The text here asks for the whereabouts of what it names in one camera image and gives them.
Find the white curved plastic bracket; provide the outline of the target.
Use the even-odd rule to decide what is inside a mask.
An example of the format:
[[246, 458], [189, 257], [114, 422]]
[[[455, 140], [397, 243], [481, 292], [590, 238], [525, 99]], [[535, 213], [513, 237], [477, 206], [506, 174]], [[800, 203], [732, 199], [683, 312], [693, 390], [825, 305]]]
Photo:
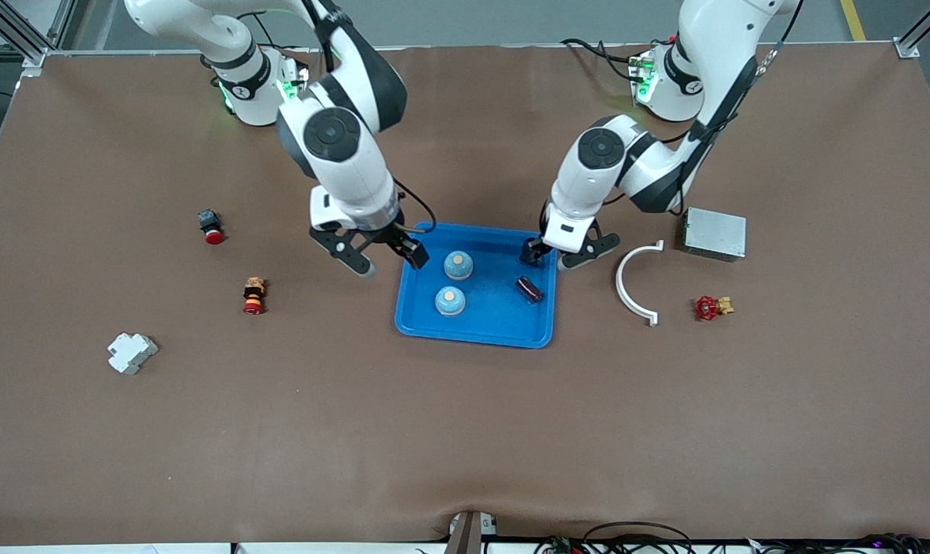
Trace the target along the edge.
[[651, 311], [651, 309], [644, 308], [643, 305], [640, 305], [629, 294], [626, 284], [625, 284], [625, 270], [631, 259], [637, 257], [638, 255], [643, 255], [643, 253], [649, 252], [664, 252], [665, 241], [659, 239], [659, 241], [654, 243], [649, 243], [648, 245], [642, 245], [640, 248], [636, 248], [627, 252], [626, 255], [622, 256], [619, 264], [615, 270], [615, 290], [619, 301], [622, 302], [623, 306], [629, 309], [630, 312], [633, 312], [634, 315], [639, 316], [639, 318], [646, 320], [648, 326], [656, 327], [659, 323], [659, 314], [656, 311]]

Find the blue plastic tray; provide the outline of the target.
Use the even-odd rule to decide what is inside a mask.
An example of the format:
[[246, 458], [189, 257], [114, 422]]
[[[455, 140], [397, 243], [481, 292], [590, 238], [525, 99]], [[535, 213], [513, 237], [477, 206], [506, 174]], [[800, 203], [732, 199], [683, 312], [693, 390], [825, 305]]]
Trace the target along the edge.
[[[525, 239], [534, 232], [440, 223], [420, 236], [430, 256], [419, 270], [402, 267], [395, 299], [395, 327], [405, 335], [541, 349], [550, 343], [554, 330], [557, 296], [557, 253], [550, 252], [539, 267], [520, 260]], [[474, 259], [468, 279], [451, 280], [443, 269], [448, 253], [467, 252]], [[541, 288], [545, 297], [532, 304], [516, 287], [525, 275]], [[436, 311], [435, 295], [445, 286], [465, 293], [467, 305], [460, 315], [443, 316]]]

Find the silver metal box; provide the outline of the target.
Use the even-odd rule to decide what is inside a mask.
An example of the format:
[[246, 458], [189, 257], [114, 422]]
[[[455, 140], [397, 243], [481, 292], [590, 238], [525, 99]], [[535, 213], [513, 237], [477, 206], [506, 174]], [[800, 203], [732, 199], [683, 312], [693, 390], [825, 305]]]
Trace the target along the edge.
[[745, 217], [696, 207], [684, 213], [682, 249], [689, 255], [737, 262], [746, 256], [746, 238]]

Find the aluminium frame post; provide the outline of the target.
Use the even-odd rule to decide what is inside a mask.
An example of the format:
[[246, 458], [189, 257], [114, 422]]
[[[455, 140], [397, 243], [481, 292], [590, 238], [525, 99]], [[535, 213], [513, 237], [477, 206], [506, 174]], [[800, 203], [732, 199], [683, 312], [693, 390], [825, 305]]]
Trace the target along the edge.
[[901, 59], [918, 58], [921, 53], [918, 51], [918, 45], [930, 34], [930, 7], [917, 18], [914, 25], [911, 25], [901, 36], [894, 36], [892, 42], [896, 48], [898, 57]]
[[7, 0], [0, 0], [0, 38], [21, 54], [28, 68], [42, 67], [44, 56], [54, 48]]

